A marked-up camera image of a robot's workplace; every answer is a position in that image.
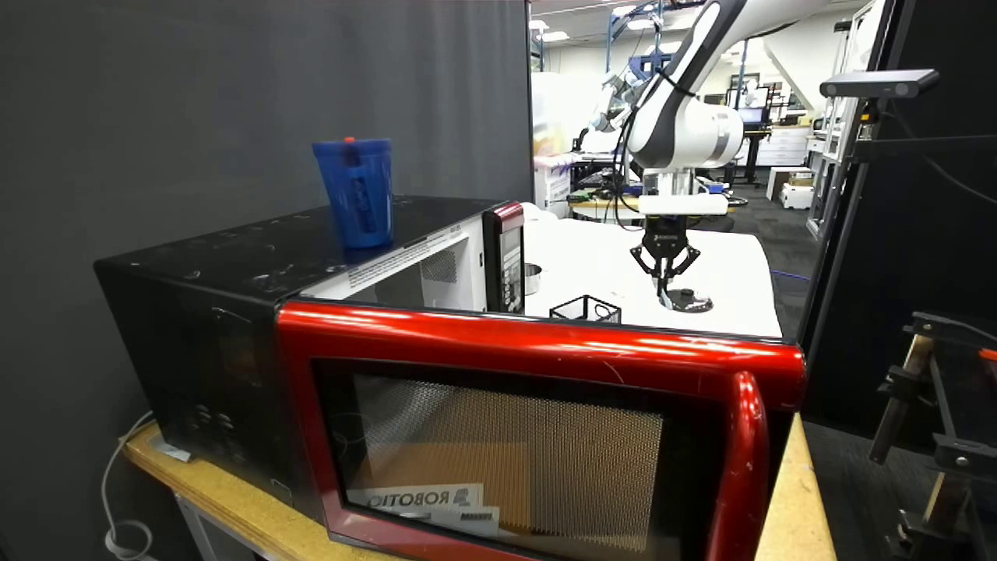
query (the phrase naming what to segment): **dark wall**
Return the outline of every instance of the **dark wall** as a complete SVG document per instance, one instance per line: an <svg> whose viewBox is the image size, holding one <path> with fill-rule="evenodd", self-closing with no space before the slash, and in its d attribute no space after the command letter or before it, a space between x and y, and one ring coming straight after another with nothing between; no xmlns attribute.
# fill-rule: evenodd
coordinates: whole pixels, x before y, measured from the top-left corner
<svg viewBox="0 0 997 561"><path fill-rule="evenodd" d="M882 98L880 138L997 134L997 18L992 0L961 10L932 0L896 0L882 69L937 69L923 98ZM900 363L911 310L997 318L997 153L984 150L877 160L852 188L837 255L809 358L806 411L825 424L874 434L885 407L877 393L888 363Z"/></svg>
<svg viewBox="0 0 997 561"><path fill-rule="evenodd" d="M310 144L389 138L400 192L526 196L520 0L0 4L0 548L107 559L98 479L144 411L90 262L323 201ZM194 559L168 494L122 515Z"/></svg>

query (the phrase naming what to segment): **metal stand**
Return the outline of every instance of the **metal stand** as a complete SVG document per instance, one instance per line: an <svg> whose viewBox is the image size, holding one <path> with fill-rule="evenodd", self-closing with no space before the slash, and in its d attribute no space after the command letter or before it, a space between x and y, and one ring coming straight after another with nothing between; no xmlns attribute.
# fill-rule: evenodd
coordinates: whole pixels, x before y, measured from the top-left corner
<svg viewBox="0 0 997 561"><path fill-rule="evenodd" d="M979 438L961 436L961 427L953 424L953 407L964 407L964 402L952 402L943 370L935 363L935 351L943 344L964 340L956 322L940 324L943 318L926 322L918 318L911 330L911 350L904 358L904 367L890 367L885 375L885 384L880 385L888 393L888 407L880 422L874 451L871 457L882 463L899 443L899 434L906 422L906 415L915 406L935 407L943 422L943 434L935 434L935 461L937 478L932 482L932 492L926 499L923 515L911 515L900 507L899 531L888 535L888 548L896 561L964 561L977 559L965 512L974 506L974 482L997 479L997 447Z"/></svg>

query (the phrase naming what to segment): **label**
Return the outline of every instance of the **label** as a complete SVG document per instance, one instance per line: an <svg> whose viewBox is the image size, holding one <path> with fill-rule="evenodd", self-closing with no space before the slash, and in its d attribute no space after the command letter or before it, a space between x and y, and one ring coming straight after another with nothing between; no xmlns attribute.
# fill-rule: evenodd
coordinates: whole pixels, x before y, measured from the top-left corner
<svg viewBox="0 0 997 561"><path fill-rule="evenodd" d="M483 506L483 482L446 485L371 485L348 489L348 503L389 512L404 521L448 526L473 535L499 535L499 507Z"/></svg>
<svg viewBox="0 0 997 561"><path fill-rule="evenodd" d="M348 503L376 512L423 512L423 507L479 507L485 492L483 482L446 482L446 485L371 485L348 489Z"/></svg>

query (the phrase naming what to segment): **black stand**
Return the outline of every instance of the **black stand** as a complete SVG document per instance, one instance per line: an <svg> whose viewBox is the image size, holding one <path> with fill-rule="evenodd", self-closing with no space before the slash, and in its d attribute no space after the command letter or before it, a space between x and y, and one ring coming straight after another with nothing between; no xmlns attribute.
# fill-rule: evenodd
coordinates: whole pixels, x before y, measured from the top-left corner
<svg viewBox="0 0 997 561"><path fill-rule="evenodd" d="M746 134L746 138L748 138L748 167L746 167L746 179L753 188L756 144L760 144L767 134Z"/></svg>
<svg viewBox="0 0 997 561"><path fill-rule="evenodd" d="M911 330L904 363L882 384L888 407L871 457L877 463L888 457L915 406L937 407L943 434L935 434L937 472L926 507L900 507L888 532L890 561L995 559L995 375L979 363L979 351L995 350L997 340L940 313L915 313Z"/></svg>

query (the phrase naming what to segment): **plastic cup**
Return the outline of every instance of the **plastic cup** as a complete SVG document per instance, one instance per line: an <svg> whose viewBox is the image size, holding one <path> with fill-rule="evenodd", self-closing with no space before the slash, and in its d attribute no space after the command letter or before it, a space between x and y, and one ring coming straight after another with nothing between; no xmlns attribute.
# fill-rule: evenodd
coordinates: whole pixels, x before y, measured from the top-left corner
<svg viewBox="0 0 997 561"><path fill-rule="evenodd" d="M312 145L342 249L394 247L394 162L388 140Z"/></svg>

